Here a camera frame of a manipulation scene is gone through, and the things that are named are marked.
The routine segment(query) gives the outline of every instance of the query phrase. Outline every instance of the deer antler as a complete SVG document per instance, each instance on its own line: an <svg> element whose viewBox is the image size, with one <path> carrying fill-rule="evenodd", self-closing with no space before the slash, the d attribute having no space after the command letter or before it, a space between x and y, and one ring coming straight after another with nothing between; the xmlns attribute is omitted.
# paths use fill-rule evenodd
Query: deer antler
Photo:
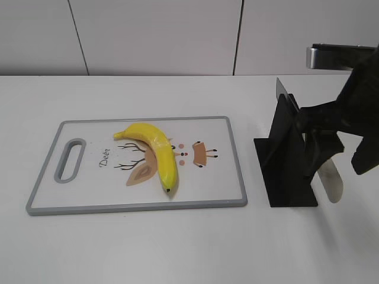
<svg viewBox="0 0 379 284"><path fill-rule="evenodd" d="M125 143L125 145L123 146L118 146L119 148L121 149L125 149L125 148L136 148L135 150L133 151L141 151L141 152L145 152L145 150L142 150L140 147L138 147L138 145L136 143Z"/></svg>
<svg viewBox="0 0 379 284"><path fill-rule="evenodd" d="M134 169L134 167L137 166L142 161L144 161L144 158L141 160L138 160L138 161L131 161L134 164L118 164L118 166L116 166L116 167L119 167L121 170L131 170L131 169Z"/></svg>

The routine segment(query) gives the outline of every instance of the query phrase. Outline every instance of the deer ear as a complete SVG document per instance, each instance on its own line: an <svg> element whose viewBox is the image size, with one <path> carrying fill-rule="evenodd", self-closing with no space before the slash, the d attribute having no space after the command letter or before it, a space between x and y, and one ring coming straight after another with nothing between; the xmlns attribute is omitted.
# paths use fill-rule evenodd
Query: deer ear
<svg viewBox="0 0 379 284"><path fill-rule="evenodd" d="M137 185L142 183L150 178L152 178L157 171L156 163L154 165L150 165L148 163L140 164L136 167L131 175L129 176L128 181L126 182L127 186Z"/></svg>

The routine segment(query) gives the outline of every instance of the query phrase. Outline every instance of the deer text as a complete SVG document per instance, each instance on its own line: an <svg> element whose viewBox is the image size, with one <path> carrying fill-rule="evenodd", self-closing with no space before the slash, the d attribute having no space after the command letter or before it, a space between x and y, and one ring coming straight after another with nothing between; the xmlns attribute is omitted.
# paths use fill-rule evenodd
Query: deer text
<svg viewBox="0 0 379 284"><path fill-rule="evenodd" d="M109 158L109 151L110 149L105 149L104 152L102 152L102 160L99 162L99 167L105 167L108 164L108 158Z"/></svg>

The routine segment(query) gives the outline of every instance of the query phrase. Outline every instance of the deer illustration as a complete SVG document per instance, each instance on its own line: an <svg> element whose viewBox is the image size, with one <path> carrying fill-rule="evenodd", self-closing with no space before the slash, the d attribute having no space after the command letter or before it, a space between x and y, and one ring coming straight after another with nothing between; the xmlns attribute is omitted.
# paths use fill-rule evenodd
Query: deer illustration
<svg viewBox="0 0 379 284"><path fill-rule="evenodd" d="M141 151L142 153L144 153L144 158L138 161L135 161L135 160L131 161L133 162L133 164L118 164L118 166L116 166L116 168L118 167L121 170L134 169L128 181L126 182L127 186L137 185L138 183L144 182L155 175L158 169L158 166L156 163L156 157L154 155L154 152L149 146L147 146L143 142L139 142L139 145L137 145L136 143L126 143L125 145L118 146L118 147L121 149L135 148L133 151Z"/></svg>
<svg viewBox="0 0 379 284"><path fill-rule="evenodd" d="M138 141L136 143L126 143L125 145L118 146L120 149L127 149L131 148L134 149L132 151L140 151L144 153L144 158L140 160L132 160L132 164L118 164L118 166L115 166L114 168L119 168L121 170L133 170L131 175L129 176L128 181L126 182L127 186L131 185L137 185L139 183L142 183L150 178L152 178L155 173L158 170L156 157L154 155L154 152L152 149L145 143ZM217 158L218 156L209 156L207 155L208 152L215 152L216 149L212 150L206 150L204 142L197 141L192 145L194 149L194 164L198 167L203 167L207 164L207 158L213 157ZM175 156L181 156L185 157L188 155L188 153L176 153L174 152ZM185 164L184 160L180 160L179 164L183 166Z"/></svg>
<svg viewBox="0 0 379 284"><path fill-rule="evenodd" d="M217 152L217 150L206 150L204 142L197 141L192 145L192 148L194 149L194 164L198 167L203 167L207 165L207 157L218 157L218 155L207 155L208 152Z"/></svg>

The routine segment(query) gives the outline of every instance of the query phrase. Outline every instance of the banana stem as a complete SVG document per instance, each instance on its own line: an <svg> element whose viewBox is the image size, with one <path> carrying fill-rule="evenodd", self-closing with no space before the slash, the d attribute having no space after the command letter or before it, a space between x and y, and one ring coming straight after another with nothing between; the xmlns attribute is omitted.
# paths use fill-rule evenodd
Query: banana stem
<svg viewBox="0 0 379 284"><path fill-rule="evenodd" d="M123 131L113 134L114 140L119 140L119 139L123 139L123 138L124 138L124 132Z"/></svg>

